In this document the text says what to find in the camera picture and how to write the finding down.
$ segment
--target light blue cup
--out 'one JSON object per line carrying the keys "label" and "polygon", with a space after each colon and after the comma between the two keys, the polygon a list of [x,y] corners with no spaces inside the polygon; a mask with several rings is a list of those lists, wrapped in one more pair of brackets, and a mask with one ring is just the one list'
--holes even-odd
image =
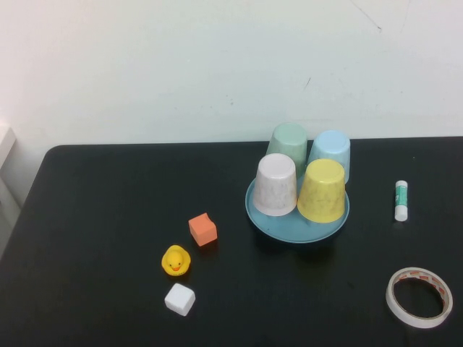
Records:
{"label": "light blue cup", "polygon": [[301,177],[305,172],[307,160],[307,132],[296,123],[278,125],[268,144],[267,155],[272,153],[289,156],[296,164],[296,176]]}
{"label": "light blue cup", "polygon": [[349,181],[350,140],[345,134],[337,130],[328,130],[319,134],[313,141],[307,164],[321,158],[333,159],[340,163],[346,174],[346,183]]}

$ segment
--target foam block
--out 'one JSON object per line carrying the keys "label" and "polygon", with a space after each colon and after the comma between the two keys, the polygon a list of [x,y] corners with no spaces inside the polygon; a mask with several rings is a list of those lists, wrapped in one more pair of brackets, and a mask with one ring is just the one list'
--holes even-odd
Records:
{"label": "foam block", "polygon": [[186,316],[195,302],[195,292],[191,289],[175,283],[168,292],[164,302],[168,309]]}
{"label": "foam block", "polygon": [[203,246],[217,239],[216,225],[209,219],[207,213],[194,217],[188,221],[190,233],[198,246]]}

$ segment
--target upside-down cup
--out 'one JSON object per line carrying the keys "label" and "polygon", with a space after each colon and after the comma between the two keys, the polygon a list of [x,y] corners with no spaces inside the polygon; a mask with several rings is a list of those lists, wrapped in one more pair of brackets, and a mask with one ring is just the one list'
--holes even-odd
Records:
{"label": "upside-down cup", "polygon": [[342,165],[332,159],[317,159],[307,167],[297,209],[312,222],[331,223],[344,214],[345,194]]}
{"label": "upside-down cup", "polygon": [[345,182],[349,181],[350,140],[344,133],[328,130],[313,140],[307,164],[321,158],[333,159],[340,163],[344,168]]}
{"label": "upside-down cup", "polygon": [[296,165],[296,176],[301,177],[307,160],[307,132],[296,123],[278,125],[268,143],[267,154],[271,153],[288,155]]}
{"label": "upside-down cup", "polygon": [[296,166],[290,157],[273,153],[260,160],[252,202],[265,215],[293,211],[297,204]]}

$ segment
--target yellow rubber duck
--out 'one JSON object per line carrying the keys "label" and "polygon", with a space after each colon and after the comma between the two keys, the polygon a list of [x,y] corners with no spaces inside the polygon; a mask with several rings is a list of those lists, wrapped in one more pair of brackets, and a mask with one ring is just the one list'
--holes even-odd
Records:
{"label": "yellow rubber duck", "polygon": [[170,246],[162,257],[161,266],[170,276],[180,276],[190,268],[191,257],[187,251],[176,244]]}

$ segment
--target double-sided tape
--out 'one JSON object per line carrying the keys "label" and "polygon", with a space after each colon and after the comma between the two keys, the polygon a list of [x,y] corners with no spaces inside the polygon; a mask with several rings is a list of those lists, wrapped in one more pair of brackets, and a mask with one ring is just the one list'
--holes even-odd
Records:
{"label": "double-sided tape", "polygon": [[[394,295],[394,285],[404,280],[405,278],[416,278],[418,280],[425,280],[430,283],[439,292],[443,302],[443,311],[439,315],[431,318],[417,317],[400,306]],[[389,280],[388,288],[386,289],[386,301],[389,309],[399,318],[402,322],[407,323],[413,327],[430,328],[437,327],[441,324],[450,314],[452,307],[454,306],[454,300],[452,299],[451,292],[446,283],[435,273],[431,271],[421,269],[419,267],[406,267],[402,270],[397,271]]]}

